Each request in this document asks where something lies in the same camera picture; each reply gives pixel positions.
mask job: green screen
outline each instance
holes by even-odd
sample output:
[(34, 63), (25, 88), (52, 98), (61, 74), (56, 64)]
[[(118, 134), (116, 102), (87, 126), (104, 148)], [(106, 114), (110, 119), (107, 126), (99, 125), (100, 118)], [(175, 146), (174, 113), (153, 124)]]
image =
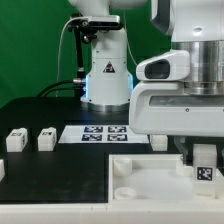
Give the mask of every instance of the green screen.
[[(0, 0), (0, 107), (18, 97), (36, 96), (57, 80), (61, 30), (77, 11), (67, 0)], [(123, 12), (111, 11), (123, 20)], [(137, 63), (170, 49), (170, 38), (150, 23), (150, 1), (126, 11), (130, 47)], [(85, 70), (91, 69), (90, 46), (84, 46)], [(128, 69), (135, 66), (128, 56)], [(74, 35), (65, 33), (61, 80), (76, 77)]]

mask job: small white block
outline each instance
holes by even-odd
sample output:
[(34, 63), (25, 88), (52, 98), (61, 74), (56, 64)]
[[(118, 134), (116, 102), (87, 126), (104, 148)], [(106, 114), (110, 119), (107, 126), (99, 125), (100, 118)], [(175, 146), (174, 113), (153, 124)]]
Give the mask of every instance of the small white block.
[(121, 158), (114, 159), (114, 175), (118, 177), (127, 177), (132, 173), (132, 159)]
[(166, 135), (151, 135), (150, 143), (153, 151), (165, 152), (168, 148), (168, 137)]
[(27, 129), (13, 129), (6, 138), (7, 152), (22, 152), (28, 142)]
[(38, 136), (39, 151), (53, 151), (57, 142), (57, 132), (55, 128), (43, 129)]
[(5, 176), (4, 160), (0, 160), (0, 182)]
[(215, 198), (217, 150), (215, 145), (194, 145), (194, 193)]

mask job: blue light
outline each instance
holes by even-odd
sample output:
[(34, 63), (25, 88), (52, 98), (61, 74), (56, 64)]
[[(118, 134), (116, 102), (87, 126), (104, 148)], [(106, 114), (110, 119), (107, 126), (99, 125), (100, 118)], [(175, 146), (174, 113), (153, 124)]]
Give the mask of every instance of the blue light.
[(131, 92), (134, 90), (134, 78), (133, 75), (130, 75), (130, 82), (131, 82)]
[(89, 98), (89, 76), (86, 76), (86, 99)]

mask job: black cable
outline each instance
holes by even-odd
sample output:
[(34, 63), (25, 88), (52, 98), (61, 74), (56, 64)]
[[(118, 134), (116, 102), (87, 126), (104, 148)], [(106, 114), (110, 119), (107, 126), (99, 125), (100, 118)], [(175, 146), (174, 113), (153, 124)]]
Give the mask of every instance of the black cable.
[(46, 93), (48, 90), (54, 88), (54, 87), (57, 87), (57, 86), (61, 86), (61, 85), (64, 85), (64, 84), (73, 84), (73, 80), (65, 80), (65, 81), (61, 81), (61, 82), (56, 82), (48, 87), (46, 87), (44, 90), (42, 90), (38, 95), (37, 97), (41, 97), (44, 93)]
[(56, 92), (56, 91), (67, 91), (67, 90), (76, 90), (76, 89), (80, 89), (80, 88), (77, 88), (77, 87), (73, 87), (73, 88), (55, 88), (55, 89), (50, 89), (48, 90), (42, 97), (46, 97), (48, 96), (50, 93), (52, 92)]
[[(76, 43), (76, 55), (77, 55), (77, 65), (78, 65), (78, 71), (77, 71), (77, 77), (80, 79), (85, 78), (85, 70), (84, 70), (84, 64), (83, 64), (83, 54), (82, 54), (82, 43), (81, 43), (81, 37), (80, 37), (80, 30), (75, 28), (74, 29), (75, 34), (75, 43)], [(78, 93), (79, 96), (84, 95), (84, 91), (82, 88), (80, 88), (80, 91)]]

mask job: black square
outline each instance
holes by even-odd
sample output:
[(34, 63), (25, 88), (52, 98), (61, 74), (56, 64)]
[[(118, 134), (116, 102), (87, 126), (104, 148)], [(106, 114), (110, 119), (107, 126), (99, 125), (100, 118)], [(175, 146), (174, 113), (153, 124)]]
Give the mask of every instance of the black square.
[(25, 145), (25, 135), (23, 135), (23, 145)]
[(125, 134), (108, 135), (107, 141), (109, 141), (109, 142), (127, 142), (128, 136)]
[(125, 126), (110, 126), (108, 127), (109, 133), (125, 133), (127, 128)]
[(21, 135), (22, 135), (22, 133), (12, 133), (11, 136), (21, 136)]
[(51, 135), (52, 132), (43, 132), (42, 135)]
[(212, 181), (213, 169), (210, 167), (197, 168), (197, 180)]
[(102, 133), (103, 127), (85, 127), (84, 129), (85, 133)]
[(94, 135), (94, 134), (92, 134), (92, 135), (87, 135), (87, 134), (85, 134), (85, 135), (83, 135), (82, 136), (82, 141), (83, 142), (100, 142), (100, 141), (102, 141), (102, 135)]

